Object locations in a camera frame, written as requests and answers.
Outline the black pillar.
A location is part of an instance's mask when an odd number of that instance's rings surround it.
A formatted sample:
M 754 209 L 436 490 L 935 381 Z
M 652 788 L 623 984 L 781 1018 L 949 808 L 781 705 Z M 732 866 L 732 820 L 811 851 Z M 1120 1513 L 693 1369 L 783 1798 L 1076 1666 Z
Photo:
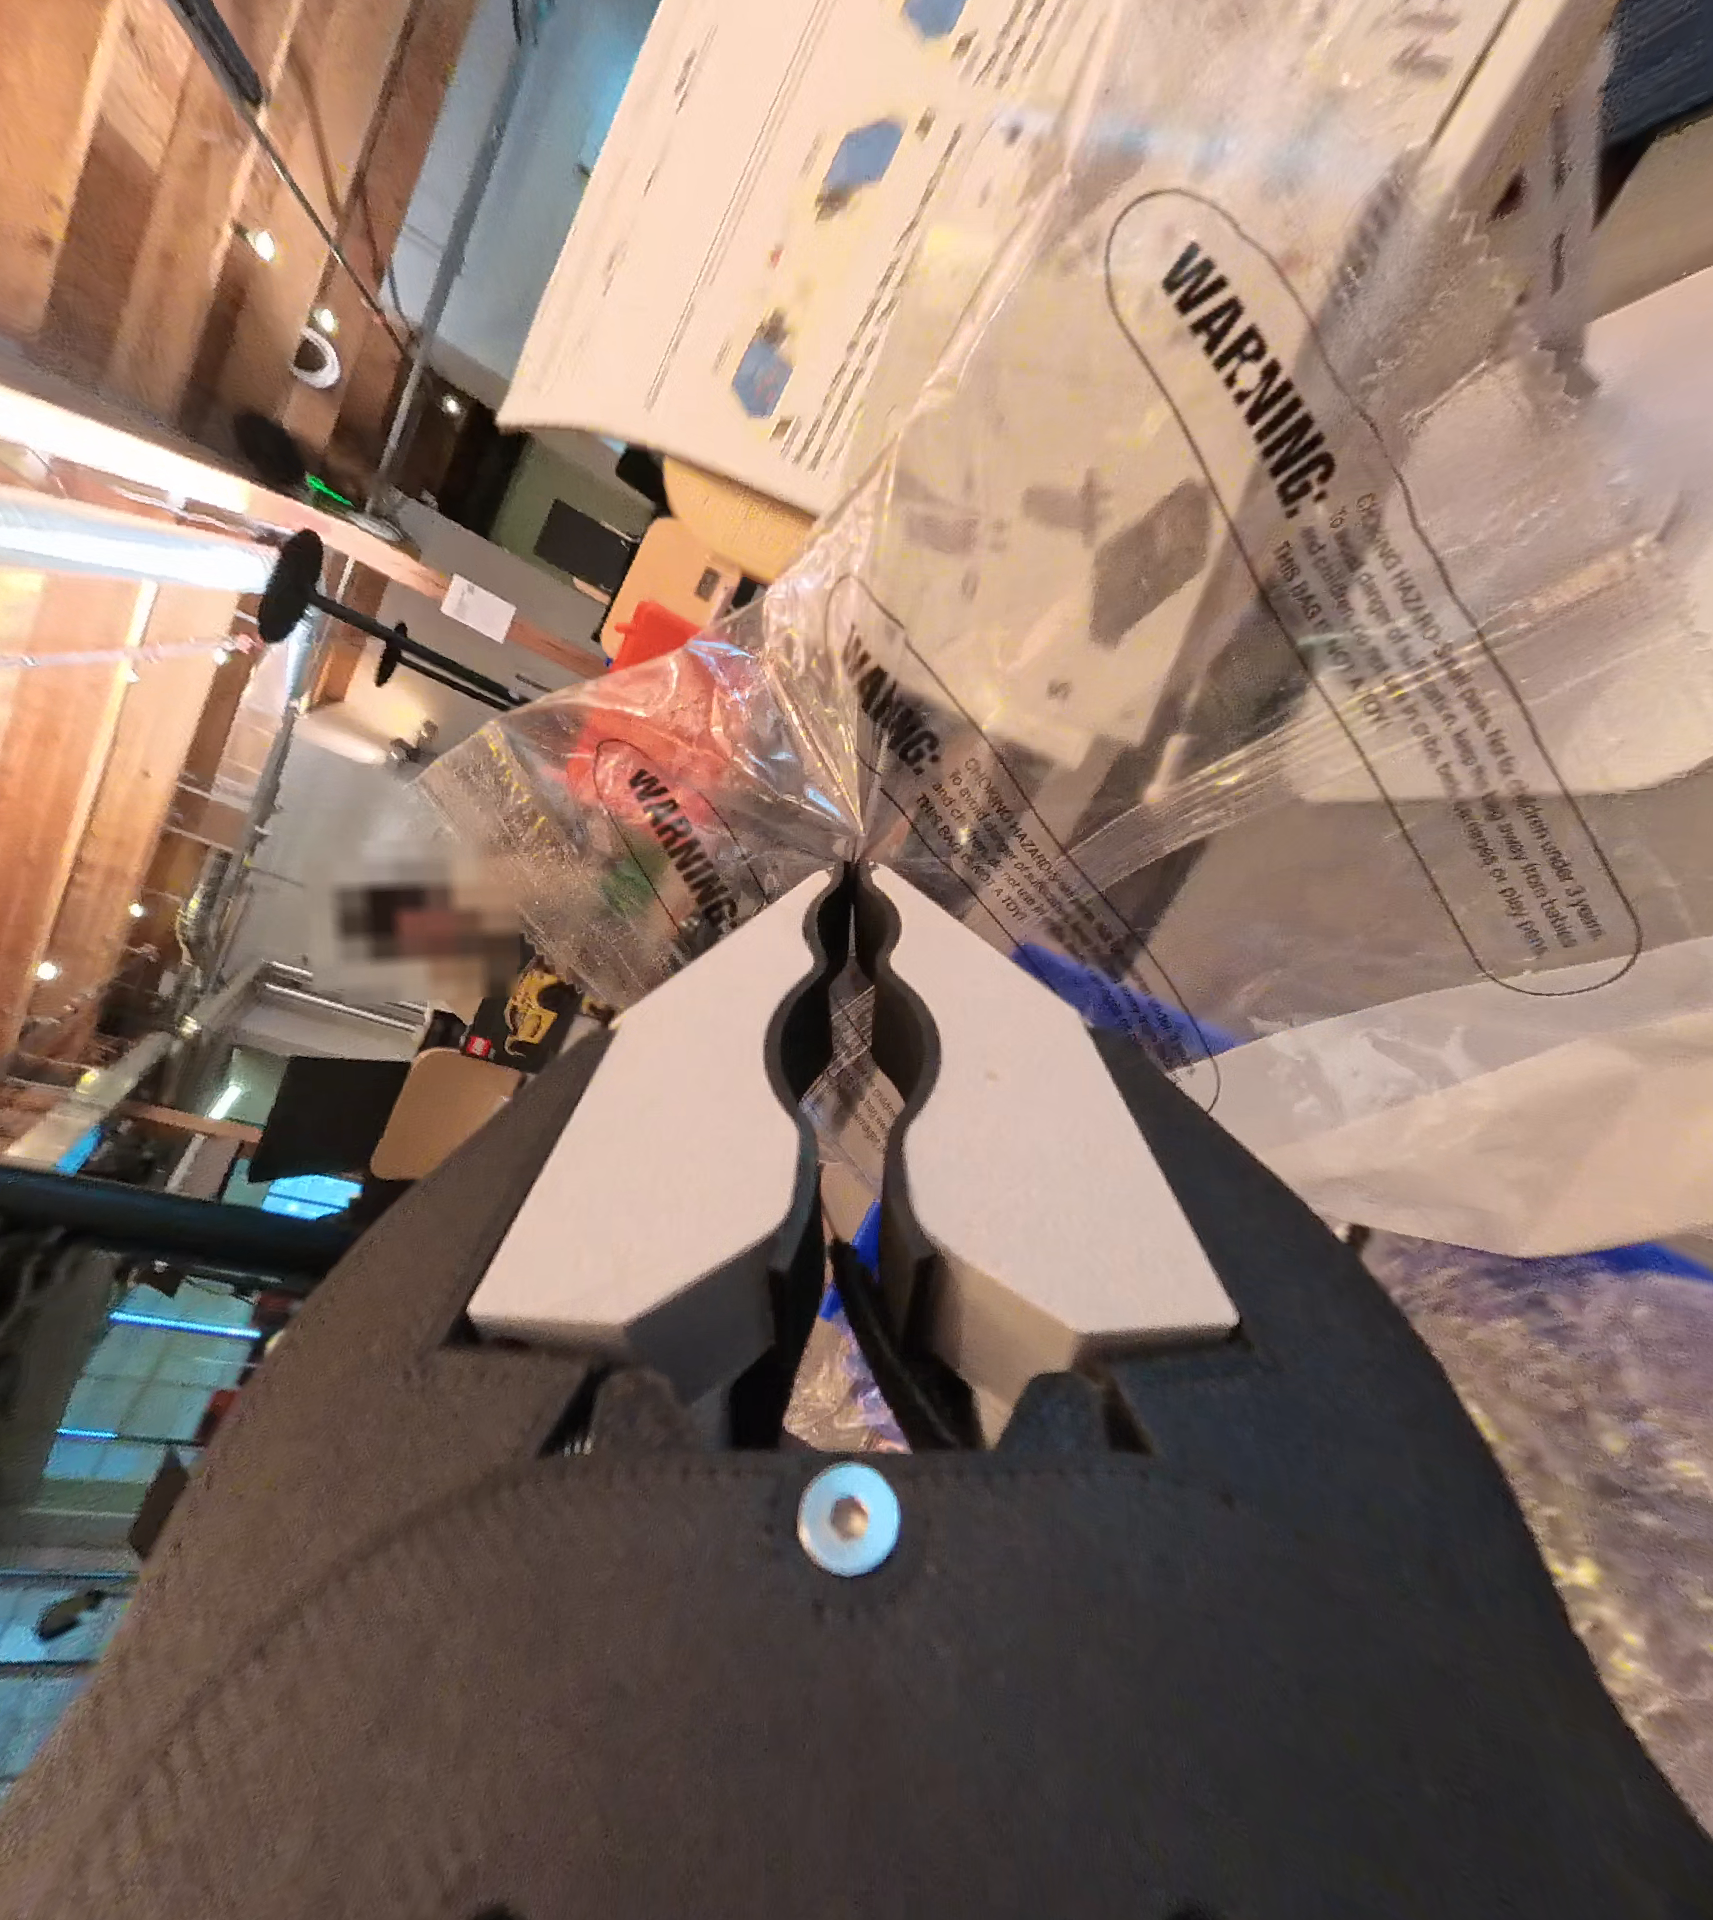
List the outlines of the black pillar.
M 335 1215 L 231 1209 L 0 1158 L 0 1237 L 51 1234 L 116 1257 L 305 1291 L 345 1257 L 355 1229 Z

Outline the red storage bin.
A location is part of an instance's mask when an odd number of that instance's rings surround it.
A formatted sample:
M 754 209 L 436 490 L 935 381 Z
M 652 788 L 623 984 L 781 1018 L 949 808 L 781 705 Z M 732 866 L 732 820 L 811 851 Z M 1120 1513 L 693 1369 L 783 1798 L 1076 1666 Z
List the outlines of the red storage bin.
M 695 616 L 669 606 L 662 601 L 642 596 L 622 618 L 614 618 L 602 639 L 608 642 L 604 653 L 608 656 L 606 671 L 610 674 L 635 668 L 653 660 L 662 660 L 691 640 L 709 632 L 728 606 L 698 606 Z

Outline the instruction manual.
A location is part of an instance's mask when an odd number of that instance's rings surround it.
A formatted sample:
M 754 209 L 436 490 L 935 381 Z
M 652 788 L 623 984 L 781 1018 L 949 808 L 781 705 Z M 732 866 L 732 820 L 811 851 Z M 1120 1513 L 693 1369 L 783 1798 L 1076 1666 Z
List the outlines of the instruction manual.
M 498 420 L 819 516 L 1057 188 L 1181 184 L 1313 310 L 1490 203 L 1615 4 L 662 4 Z

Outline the silver air duct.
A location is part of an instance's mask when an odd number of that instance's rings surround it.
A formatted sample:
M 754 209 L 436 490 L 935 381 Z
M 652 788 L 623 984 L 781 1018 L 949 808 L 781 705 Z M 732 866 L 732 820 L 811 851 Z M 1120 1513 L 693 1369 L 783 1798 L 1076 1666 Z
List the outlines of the silver air duct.
M 0 483 L 0 570 L 254 596 L 284 545 Z

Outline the wooden book stand, white base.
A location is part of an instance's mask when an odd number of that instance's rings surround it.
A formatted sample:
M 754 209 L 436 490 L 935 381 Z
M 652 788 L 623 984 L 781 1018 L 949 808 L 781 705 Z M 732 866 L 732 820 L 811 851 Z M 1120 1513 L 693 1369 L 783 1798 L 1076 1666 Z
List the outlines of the wooden book stand, white base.
M 747 613 L 596 699 L 669 778 L 1006 752 L 1114 873 L 1287 804 L 1419 823 L 1713 760 L 1713 425 L 1581 397 L 1467 213 L 1310 309 L 1227 205 L 1069 170 Z

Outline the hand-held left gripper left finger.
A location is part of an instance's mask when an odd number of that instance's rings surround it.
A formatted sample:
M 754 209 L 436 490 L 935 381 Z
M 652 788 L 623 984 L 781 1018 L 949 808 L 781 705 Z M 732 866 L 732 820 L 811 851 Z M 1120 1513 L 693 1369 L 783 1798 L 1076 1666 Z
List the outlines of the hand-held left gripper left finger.
M 683 1405 L 772 1380 L 821 1310 L 821 1153 L 803 1100 L 847 955 L 819 869 L 611 1025 L 466 1319 L 546 1355 L 637 1367 Z

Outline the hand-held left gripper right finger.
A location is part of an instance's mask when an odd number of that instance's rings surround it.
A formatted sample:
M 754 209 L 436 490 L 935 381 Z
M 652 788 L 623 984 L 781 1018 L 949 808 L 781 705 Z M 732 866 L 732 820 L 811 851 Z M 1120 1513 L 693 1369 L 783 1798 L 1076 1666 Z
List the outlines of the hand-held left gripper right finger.
M 978 1435 L 1039 1378 L 1239 1334 L 1105 1033 L 886 870 L 865 870 L 865 971 L 900 1094 L 877 1279 L 891 1333 L 964 1388 Z

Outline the clear plastic bag of parts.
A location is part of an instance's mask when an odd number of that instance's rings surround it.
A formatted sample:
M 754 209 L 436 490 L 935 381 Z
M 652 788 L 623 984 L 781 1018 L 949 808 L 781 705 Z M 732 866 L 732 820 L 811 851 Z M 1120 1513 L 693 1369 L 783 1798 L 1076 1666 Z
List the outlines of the clear plastic bag of parts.
M 664 4 L 506 416 L 809 518 L 420 787 L 593 997 L 891 866 L 1318 1210 L 1713 1261 L 1713 292 L 1615 4 Z

